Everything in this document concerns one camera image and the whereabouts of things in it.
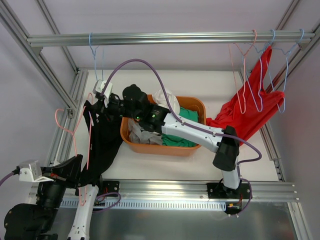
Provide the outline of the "black tank top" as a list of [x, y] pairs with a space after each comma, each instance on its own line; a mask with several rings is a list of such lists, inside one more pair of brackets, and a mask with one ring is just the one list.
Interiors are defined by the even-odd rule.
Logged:
[[123, 142], [120, 128], [121, 117], [100, 113], [97, 105], [88, 100], [84, 103], [83, 116], [90, 135], [89, 165], [80, 174], [81, 187], [95, 184], [101, 174], [113, 164]]

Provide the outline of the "grey tank top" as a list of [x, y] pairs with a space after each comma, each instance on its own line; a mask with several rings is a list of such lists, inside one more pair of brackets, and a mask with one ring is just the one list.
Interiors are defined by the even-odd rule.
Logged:
[[131, 143], [144, 145], [163, 144], [162, 135], [157, 132], [149, 132], [143, 129], [133, 119], [128, 120], [129, 139]]

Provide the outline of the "white tank top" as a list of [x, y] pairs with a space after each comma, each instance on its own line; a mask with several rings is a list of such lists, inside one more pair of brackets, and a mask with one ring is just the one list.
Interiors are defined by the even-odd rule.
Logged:
[[156, 91], [155, 93], [152, 94], [152, 99], [153, 101], [164, 108], [170, 109], [169, 105], [167, 103], [170, 103], [170, 106], [173, 110], [173, 112], [177, 115], [180, 114], [180, 104], [178, 102], [177, 97], [168, 89], [165, 90], [166, 94], [164, 94], [162, 89], [159, 89], [158, 91]]

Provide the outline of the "green tank top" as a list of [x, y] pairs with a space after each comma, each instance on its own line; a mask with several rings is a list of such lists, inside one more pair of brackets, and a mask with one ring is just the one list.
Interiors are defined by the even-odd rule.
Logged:
[[[197, 111], [189, 110], [184, 107], [179, 108], [179, 113], [177, 115], [182, 120], [187, 120], [189, 122], [198, 122], [199, 115]], [[170, 124], [165, 128], [165, 132], [162, 134], [162, 145], [166, 147], [181, 147], [181, 148], [194, 148], [197, 146], [195, 131], [186, 125], [181, 125], [181, 123], [174, 122], [176, 120], [174, 117], [169, 117]]]

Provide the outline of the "red tank top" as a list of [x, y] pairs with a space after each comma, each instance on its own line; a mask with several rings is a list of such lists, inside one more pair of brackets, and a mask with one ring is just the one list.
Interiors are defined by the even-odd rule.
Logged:
[[220, 112], [214, 119], [209, 117], [206, 119], [208, 126], [222, 129], [226, 126], [232, 126], [235, 128], [237, 136], [247, 141], [278, 112], [277, 104], [280, 105], [280, 108], [282, 107], [285, 93], [278, 90], [266, 92], [264, 89], [264, 80], [269, 70], [272, 52], [273, 49], [269, 46], [261, 56], [263, 64], [260, 92], [263, 100], [262, 112], [257, 111], [248, 85], [249, 80], [253, 96], [260, 107], [260, 100], [257, 96], [260, 63], [257, 60], [251, 74], [245, 81], [245, 85], [238, 90], [230, 101], [222, 105]]

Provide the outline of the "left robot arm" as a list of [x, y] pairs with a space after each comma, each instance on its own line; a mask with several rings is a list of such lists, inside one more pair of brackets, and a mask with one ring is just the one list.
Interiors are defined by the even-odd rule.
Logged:
[[81, 187], [83, 155], [77, 154], [52, 167], [41, 166], [37, 160], [22, 162], [1, 179], [3, 184], [14, 175], [19, 181], [37, 183], [36, 202], [19, 203], [4, 218], [6, 240], [56, 240], [58, 234], [49, 233], [67, 189]]

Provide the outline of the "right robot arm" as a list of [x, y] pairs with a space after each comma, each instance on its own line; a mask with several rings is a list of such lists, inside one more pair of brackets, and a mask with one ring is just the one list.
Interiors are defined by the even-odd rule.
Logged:
[[122, 98], [113, 93], [113, 85], [106, 81], [99, 82], [94, 92], [103, 113], [132, 119], [145, 131], [180, 137], [213, 152], [213, 165], [221, 170], [223, 178], [223, 185], [216, 193], [231, 199], [241, 193], [242, 181], [236, 167], [240, 144], [233, 127], [212, 128], [188, 120], [168, 107], [151, 103], [135, 84], [122, 91]]

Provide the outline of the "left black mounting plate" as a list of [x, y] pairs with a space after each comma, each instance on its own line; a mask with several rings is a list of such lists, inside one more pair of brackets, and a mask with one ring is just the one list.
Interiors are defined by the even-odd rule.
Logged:
[[119, 192], [120, 182], [116, 180], [103, 180], [99, 188], [99, 195], [110, 194], [109, 197], [117, 197]]

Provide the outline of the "black mounting plate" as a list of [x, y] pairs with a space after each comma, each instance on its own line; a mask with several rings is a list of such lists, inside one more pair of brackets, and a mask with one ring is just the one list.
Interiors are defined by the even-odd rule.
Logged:
[[209, 199], [249, 199], [252, 193], [248, 183], [240, 183], [237, 189], [225, 187], [218, 182], [209, 182], [206, 187]]
[[117, 197], [119, 192], [120, 182], [116, 180], [103, 180], [99, 188], [99, 195], [110, 194], [109, 197]]

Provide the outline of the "orange plastic basket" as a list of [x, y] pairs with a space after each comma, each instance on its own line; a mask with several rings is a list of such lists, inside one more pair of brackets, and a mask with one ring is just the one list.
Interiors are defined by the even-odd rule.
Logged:
[[[177, 96], [176, 97], [180, 106], [191, 110], [197, 111], [198, 122], [206, 125], [206, 108], [201, 100], [196, 97], [190, 96]], [[130, 141], [130, 131], [128, 125], [128, 118], [124, 117], [121, 122], [120, 135], [123, 141], [129, 148], [139, 154], [163, 155], [163, 156], [176, 156], [176, 157], [189, 157], [193, 155], [201, 146], [197, 144], [195, 147], [182, 147], [182, 146], [164, 146], [164, 145], [151, 145], [151, 144], [138, 144]]]

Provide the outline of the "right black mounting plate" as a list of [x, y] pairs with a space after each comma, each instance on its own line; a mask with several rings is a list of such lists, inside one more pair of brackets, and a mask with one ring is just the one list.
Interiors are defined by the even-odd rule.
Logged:
[[218, 182], [209, 182], [206, 187], [209, 199], [249, 199], [252, 193], [248, 183], [240, 183], [237, 189], [225, 187]]

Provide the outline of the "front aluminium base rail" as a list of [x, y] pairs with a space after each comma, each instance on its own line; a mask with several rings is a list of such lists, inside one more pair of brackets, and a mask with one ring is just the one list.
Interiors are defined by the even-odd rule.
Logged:
[[[215, 200], [209, 199], [207, 183], [218, 181], [201, 180], [137, 180], [118, 179], [119, 192], [123, 199], [137, 200]], [[258, 202], [298, 202], [300, 196], [294, 183], [283, 181], [250, 181], [250, 196]]]

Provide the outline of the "aluminium hanging rail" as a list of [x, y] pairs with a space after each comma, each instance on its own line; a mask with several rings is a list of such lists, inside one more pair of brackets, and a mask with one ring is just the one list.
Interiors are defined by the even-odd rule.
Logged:
[[79, 47], [153, 44], [244, 44], [244, 43], [309, 43], [316, 34], [311, 31], [269, 30], [247, 32], [187, 33], [83, 33], [31, 35], [32, 47]]

